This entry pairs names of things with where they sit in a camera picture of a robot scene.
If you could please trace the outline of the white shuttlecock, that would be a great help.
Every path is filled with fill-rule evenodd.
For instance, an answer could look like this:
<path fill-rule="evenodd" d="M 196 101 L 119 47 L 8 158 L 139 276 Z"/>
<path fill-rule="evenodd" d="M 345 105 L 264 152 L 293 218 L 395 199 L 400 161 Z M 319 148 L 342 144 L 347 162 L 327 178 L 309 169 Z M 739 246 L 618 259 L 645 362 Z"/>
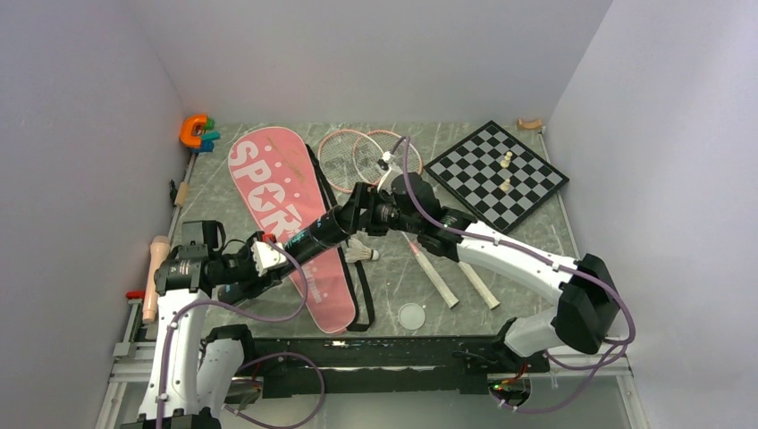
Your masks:
<path fill-rule="evenodd" d="M 357 237 L 350 237 L 347 249 L 344 251 L 345 260 L 349 264 L 361 261 L 376 261 L 380 255 L 377 250 L 365 245 Z"/>

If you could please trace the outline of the black shuttlecock tube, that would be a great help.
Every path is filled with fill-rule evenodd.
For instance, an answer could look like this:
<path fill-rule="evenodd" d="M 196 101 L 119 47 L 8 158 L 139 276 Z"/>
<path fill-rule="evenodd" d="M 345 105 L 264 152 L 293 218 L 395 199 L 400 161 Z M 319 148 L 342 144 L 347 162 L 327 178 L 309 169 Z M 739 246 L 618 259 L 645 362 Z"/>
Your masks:
<path fill-rule="evenodd" d="M 349 233 L 349 205 L 335 206 L 313 221 L 307 228 L 296 233 L 286 243 L 283 250 L 293 257 L 300 267 L 324 252 L 339 247 L 354 233 Z M 282 280 L 296 271 L 295 265 L 288 263 L 278 268 Z M 237 305 L 246 299 L 219 299 L 223 303 Z"/>

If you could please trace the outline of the clear tube lid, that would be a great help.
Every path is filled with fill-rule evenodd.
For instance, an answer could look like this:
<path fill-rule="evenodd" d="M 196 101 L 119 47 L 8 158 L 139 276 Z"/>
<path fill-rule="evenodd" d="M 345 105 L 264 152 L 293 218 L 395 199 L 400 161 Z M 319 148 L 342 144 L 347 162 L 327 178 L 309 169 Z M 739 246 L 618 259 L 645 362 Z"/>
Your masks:
<path fill-rule="evenodd" d="M 407 303 L 398 310 L 398 320 L 405 329 L 416 331 L 425 323 L 425 310 L 417 303 Z"/>

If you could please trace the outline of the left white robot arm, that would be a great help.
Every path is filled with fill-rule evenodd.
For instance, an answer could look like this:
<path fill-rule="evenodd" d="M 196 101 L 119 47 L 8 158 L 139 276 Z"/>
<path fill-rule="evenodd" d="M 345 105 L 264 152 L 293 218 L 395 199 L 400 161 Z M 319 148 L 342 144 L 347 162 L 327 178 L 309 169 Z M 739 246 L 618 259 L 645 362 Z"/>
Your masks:
<path fill-rule="evenodd" d="M 217 221 L 186 222 L 182 242 L 156 270 L 158 334 L 148 387 L 129 428 L 218 428 L 234 375 L 257 362 L 249 328 L 227 325 L 203 337 L 215 287 L 271 286 L 286 265 L 275 236 L 256 232 L 236 253 L 224 252 Z"/>

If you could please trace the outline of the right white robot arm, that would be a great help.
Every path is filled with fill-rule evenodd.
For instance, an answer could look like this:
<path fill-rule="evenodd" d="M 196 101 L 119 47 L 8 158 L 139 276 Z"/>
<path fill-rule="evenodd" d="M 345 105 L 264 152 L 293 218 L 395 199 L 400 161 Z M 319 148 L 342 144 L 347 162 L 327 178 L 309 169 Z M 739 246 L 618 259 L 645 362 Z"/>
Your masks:
<path fill-rule="evenodd" d="M 517 318 L 499 331 L 493 361 L 504 371 L 517 369 L 536 352 L 561 345 L 594 354 L 609 340 L 621 305 L 610 270 L 596 255 L 552 256 L 514 240 L 471 214 L 442 205 L 416 173 L 397 175 L 387 189 L 356 183 L 340 213 L 346 216 L 350 232 L 414 234 L 435 256 L 483 267 L 549 301 L 551 308 Z"/>

